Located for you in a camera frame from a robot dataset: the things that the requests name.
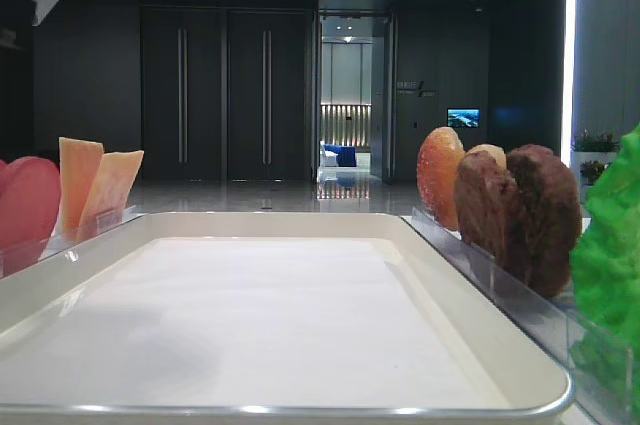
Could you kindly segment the orange cheese slice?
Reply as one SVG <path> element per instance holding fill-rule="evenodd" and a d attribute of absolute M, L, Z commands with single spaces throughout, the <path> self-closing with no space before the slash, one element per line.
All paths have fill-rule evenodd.
<path fill-rule="evenodd" d="M 62 231 L 79 227 L 80 218 L 98 166 L 104 155 L 102 143 L 59 138 Z"/>
<path fill-rule="evenodd" d="M 125 208 L 143 157 L 143 150 L 111 152 L 102 156 L 81 214 L 81 228 L 98 215 Z"/>

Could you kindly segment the outer red tomato slice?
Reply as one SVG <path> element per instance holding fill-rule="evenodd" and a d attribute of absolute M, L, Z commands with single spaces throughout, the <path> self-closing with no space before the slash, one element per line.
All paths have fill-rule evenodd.
<path fill-rule="evenodd" d="M 1 188 L 1 249 L 49 237 L 60 200 L 59 170 L 52 161 L 25 156 L 10 162 Z"/>

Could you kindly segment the inner orange cheese slice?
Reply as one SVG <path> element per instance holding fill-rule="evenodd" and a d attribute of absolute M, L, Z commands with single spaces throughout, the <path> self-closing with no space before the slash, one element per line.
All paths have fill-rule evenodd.
<path fill-rule="evenodd" d="M 143 150 L 111 152 L 102 156 L 81 214 L 81 228 L 98 215 L 125 208 L 143 157 Z"/>

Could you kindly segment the small wall display screen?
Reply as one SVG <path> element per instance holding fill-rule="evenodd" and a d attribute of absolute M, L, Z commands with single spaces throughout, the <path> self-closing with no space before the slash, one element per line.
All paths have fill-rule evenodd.
<path fill-rule="evenodd" d="M 451 128 L 478 128 L 480 110 L 477 108 L 448 108 L 447 125 Z"/>

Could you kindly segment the right clear acrylic rack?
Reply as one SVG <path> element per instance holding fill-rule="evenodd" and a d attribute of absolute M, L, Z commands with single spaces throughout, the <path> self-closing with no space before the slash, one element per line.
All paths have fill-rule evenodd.
<path fill-rule="evenodd" d="M 481 291 L 529 338 L 567 369 L 575 383 L 575 407 L 566 424 L 637 424 L 639 359 L 632 346 L 585 317 L 573 286 L 541 297 L 475 244 L 415 208 L 404 220 Z"/>

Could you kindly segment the left clear acrylic rack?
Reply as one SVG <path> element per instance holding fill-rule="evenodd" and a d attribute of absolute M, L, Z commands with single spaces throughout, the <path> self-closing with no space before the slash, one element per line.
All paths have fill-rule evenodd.
<path fill-rule="evenodd" d="M 121 211 L 111 210 L 98 214 L 75 229 L 62 231 L 56 226 L 49 237 L 4 247 L 1 249 L 1 277 L 13 275 L 139 216 L 142 213 L 135 206 Z"/>

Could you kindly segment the brown meat patty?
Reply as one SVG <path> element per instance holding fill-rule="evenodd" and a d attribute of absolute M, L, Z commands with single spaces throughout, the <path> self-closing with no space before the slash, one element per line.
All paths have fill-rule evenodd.
<path fill-rule="evenodd" d="M 454 200 L 462 240 L 482 248 L 507 269 L 519 207 L 511 173 L 487 151 L 467 153 L 457 168 Z"/>
<path fill-rule="evenodd" d="M 582 230 L 577 182 L 561 159 L 541 145 L 510 151 L 506 163 L 524 206 L 523 228 L 531 259 L 528 286 L 543 297 L 554 297 L 569 282 L 570 252 Z"/>

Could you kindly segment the outer right bun half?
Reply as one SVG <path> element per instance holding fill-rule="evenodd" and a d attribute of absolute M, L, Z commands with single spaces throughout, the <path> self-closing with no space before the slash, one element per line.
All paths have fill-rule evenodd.
<path fill-rule="evenodd" d="M 493 144 L 479 144 L 472 147 L 468 151 L 468 154 L 477 153 L 477 152 L 487 152 L 495 160 L 498 166 L 500 166 L 503 169 L 507 168 L 506 154 L 501 147 Z"/>

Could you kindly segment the dark double doors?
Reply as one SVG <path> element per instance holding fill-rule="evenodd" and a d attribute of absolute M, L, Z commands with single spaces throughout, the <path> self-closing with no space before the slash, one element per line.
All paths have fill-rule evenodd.
<path fill-rule="evenodd" d="M 312 18 L 144 8 L 145 178 L 308 180 Z"/>

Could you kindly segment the bun half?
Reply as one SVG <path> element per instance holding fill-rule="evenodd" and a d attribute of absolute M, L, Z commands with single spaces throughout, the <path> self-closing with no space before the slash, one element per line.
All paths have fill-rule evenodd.
<path fill-rule="evenodd" d="M 468 151 L 468 154 L 477 153 L 477 152 L 487 152 L 495 160 L 498 166 L 500 166 L 503 169 L 507 168 L 506 154 L 501 147 L 493 144 L 479 144 L 472 147 Z"/>
<path fill-rule="evenodd" d="M 417 186 L 426 209 L 444 227 L 458 230 L 454 199 L 457 168 L 465 150 L 456 131 L 438 127 L 422 143 L 417 159 Z"/>

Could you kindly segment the potted flower plants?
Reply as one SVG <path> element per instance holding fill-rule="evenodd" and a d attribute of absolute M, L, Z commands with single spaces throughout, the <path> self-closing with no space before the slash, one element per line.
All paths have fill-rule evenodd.
<path fill-rule="evenodd" d="M 592 185 L 619 151 L 613 133 L 591 133 L 585 129 L 572 137 L 571 170 L 579 185 Z"/>

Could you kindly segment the outer orange cheese slice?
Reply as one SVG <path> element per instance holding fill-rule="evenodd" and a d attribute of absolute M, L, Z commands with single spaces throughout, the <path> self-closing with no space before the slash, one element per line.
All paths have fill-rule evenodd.
<path fill-rule="evenodd" d="M 98 166 L 104 155 L 102 143 L 59 138 L 62 231 L 79 227 L 80 218 Z"/>

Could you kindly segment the white rectangular metal tray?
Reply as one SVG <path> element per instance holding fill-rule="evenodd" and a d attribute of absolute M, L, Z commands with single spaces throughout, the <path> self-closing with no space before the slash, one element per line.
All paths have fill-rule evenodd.
<path fill-rule="evenodd" d="M 573 396 L 391 215 L 147 214 L 1 282 L 5 424 L 554 424 Z"/>

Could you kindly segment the blue sofa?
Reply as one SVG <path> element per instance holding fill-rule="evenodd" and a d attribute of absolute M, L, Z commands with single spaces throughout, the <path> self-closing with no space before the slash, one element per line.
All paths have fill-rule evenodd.
<path fill-rule="evenodd" d="M 339 167 L 357 166 L 355 147 L 325 143 L 324 149 L 326 152 L 331 152 L 335 155 L 336 164 Z"/>

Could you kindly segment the red tomato slice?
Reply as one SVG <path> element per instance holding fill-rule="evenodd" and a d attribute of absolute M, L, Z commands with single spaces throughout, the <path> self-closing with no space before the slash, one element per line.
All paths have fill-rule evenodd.
<path fill-rule="evenodd" d="M 8 163 L 4 160 L 0 160 L 0 187 L 2 188 L 5 185 L 6 180 L 8 179 Z"/>
<path fill-rule="evenodd" d="M 10 162 L 1 188 L 1 249 L 49 237 L 60 200 L 59 170 L 52 161 L 25 156 Z"/>

